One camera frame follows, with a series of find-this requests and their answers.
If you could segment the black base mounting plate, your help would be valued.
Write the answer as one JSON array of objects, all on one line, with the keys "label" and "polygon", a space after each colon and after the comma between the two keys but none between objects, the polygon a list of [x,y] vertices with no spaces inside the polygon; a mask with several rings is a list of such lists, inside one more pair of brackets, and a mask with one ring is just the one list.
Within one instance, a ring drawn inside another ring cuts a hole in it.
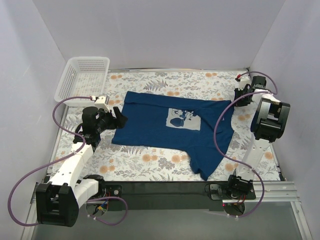
[{"label": "black base mounting plate", "polygon": [[251,188],[246,194],[228,187],[226,181],[115,181],[104,182],[98,197],[119,197],[129,210],[224,210],[223,201],[243,205],[254,200]]}]

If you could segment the white plastic basket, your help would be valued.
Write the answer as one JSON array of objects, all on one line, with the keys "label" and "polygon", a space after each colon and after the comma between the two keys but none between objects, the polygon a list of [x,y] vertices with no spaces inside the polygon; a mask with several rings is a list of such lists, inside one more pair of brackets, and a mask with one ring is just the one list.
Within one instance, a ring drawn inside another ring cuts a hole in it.
[{"label": "white plastic basket", "polygon": [[54,100],[69,107],[93,106],[93,101],[82,97],[98,97],[104,93],[110,59],[101,56],[80,56],[70,58],[60,77]]}]

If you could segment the blue printed t-shirt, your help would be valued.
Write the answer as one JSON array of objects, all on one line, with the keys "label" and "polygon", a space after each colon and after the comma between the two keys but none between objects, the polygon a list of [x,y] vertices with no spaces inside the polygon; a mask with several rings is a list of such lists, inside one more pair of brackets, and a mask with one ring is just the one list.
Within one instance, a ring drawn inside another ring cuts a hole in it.
[{"label": "blue printed t-shirt", "polygon": [[122,108],[128,120],[111,142],[184,151],[192,171],[206,181],[234,134],[230,103],[129,91]]}]

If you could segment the aluminium frame rail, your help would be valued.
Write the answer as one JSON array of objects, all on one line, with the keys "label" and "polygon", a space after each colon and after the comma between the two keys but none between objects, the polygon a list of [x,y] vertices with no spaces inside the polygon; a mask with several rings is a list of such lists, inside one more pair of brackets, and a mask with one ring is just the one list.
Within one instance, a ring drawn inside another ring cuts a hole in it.
[{"label": "aluminium frame rail", "polygon": [[[245,195],[249,202],[298,202],[300,197],[296,186],[290,181],[264,181],[264,185],[255,181]],[[116,197],[164,197],[206,196],[223,202],[233,202],[232,195],[239,196],[235,190],[227,189],[226,181],[107,181],[107,192]]]}]

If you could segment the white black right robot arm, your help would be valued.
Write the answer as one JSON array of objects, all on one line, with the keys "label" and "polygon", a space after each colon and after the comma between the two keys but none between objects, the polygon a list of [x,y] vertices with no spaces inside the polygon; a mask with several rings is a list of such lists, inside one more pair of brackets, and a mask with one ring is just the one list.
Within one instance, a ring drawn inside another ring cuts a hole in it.
[{"label": "white black right robot arm", "polygon": [[232,199],[246,197],[253,192],[254,169],[271,144],[280,139],[285,131],[291,105],[276,99],[266,85],[266,78],[256,75],[244,88],[234,90],[234,99],[238,100],[234,106],[256,103],[257,109],[250,126],[250,144],[241,163],[228,178],[226,192]]}]

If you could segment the floral table cloth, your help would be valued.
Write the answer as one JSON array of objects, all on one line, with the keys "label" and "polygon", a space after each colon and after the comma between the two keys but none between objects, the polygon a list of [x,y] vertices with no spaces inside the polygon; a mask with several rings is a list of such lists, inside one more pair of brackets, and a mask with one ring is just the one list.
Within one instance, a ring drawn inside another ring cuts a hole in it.
[{"label": "floral table cloth", "polygon": [[[104,88],[109,105],[122,107],[127,91],[202,99],[232,100],[236,88],[236,71],[156,71],[110,72]],[[255,104],[235,109],[234,134],[226,157],[210,176],[225,181],[233,173],[251,140],[250,125]],[[113,131],[105,131],[82,175],[98,174],[107,181],[199,181],[190,168],[188,155],[179,150],[112,144]]]}]

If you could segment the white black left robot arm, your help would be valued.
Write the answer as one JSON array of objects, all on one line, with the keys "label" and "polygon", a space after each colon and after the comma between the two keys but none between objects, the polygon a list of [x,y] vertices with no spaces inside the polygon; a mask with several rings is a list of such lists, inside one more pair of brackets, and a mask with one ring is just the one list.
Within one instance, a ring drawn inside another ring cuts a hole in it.
[{"label": "white black left robot arm", "polygon": [[56,174],[47,182],[38,185],[36,213],[39,224],[72,227],[79,210],[88,200],[101,200],[107,189],[100,175],[80,174],[87,161],[93,156],[106,130],[122,129],[127,117],[118,107],[105,110],[89,106],[82,111],[82,122],[74,132],[72,156],[64,160]]}]

